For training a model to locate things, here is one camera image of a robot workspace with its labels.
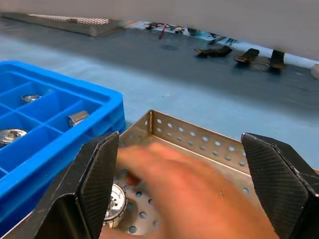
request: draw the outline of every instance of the perforated metal rack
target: perforated metal rack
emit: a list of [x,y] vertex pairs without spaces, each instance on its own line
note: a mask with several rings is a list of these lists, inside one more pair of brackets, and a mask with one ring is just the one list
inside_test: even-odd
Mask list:
[[133,23],[132,21],[111,20],[107,18],[49,16],[22,13],[1,13],[1,16],[91,36],[104,35],[130,23]]
[[[161,142],[186,155],[208,161],[230,180],[260,210],[241,142],[157,111],[149,111],[121,135],[120,146]],[[128,195],[128,209],[118,229],[134,235],[151,232],[160,223],[152,199],[144,185],[127,186],[125,170],[118,180]]]

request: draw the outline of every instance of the blue work surface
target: blue work surface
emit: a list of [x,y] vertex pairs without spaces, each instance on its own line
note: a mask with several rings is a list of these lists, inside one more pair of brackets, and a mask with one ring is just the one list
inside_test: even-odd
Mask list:
[[149,109],[240,139],[243,132],[290,144],[319,167],[319,81],[309,69],[282,74],[236,67],[226,58],[198,59],[207,41],[128,29],[105,37],[0,21],[0,60],[19,60],[124,94],[126,119]]

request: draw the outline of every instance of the textured gripper pad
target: textured gripper pad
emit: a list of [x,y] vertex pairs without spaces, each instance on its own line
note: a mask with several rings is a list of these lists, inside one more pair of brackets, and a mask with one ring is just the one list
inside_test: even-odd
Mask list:
[[116,134],[102,143],[93,155],[94,159],[80,190],[82,212],[93,239],[100,236],[109,205],[118,145],[119,137]]
[[306,206],[308,191],[277,149],[263,139],[269,138],[245,133],[242,143],[260,203],[280,239],[288,239]]

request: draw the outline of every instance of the blue plastic bin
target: blue plastic bin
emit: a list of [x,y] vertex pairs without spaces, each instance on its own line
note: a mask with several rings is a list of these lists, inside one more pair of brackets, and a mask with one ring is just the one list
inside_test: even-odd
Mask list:
[[[22,104],[22,96],[41,95]],[[70,127],[68,116],[89,116]],[[0,129],[28,133],[0,149],[0,236],[36,206],[81,145],[126,128],[118,92],[20,62],[0,63]]]

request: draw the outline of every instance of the metal cylinder in tray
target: metal cylinder in tray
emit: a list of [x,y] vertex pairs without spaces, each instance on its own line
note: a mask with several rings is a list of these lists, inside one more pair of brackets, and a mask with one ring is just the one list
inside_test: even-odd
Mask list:
[[110,228],[117,227],[124,218],[127,202],[128,198],[124,188],[118,183],[113,183],[111,199],[103,225]]
[[28,96],[22,96],[22,103],[28,104],[33,101],[36,101],[37,99],[41,98],[39,95],[28,95]]
[[85,120],[88,116],[89,116],[89,113],[87,113],[86,111],[80,111],[69,116],[70,127],[76,126],[77,124]]
[[0,148],[14,142],[20,137],[23,137],[27,132],[19,128],[6,128],[0,130]]

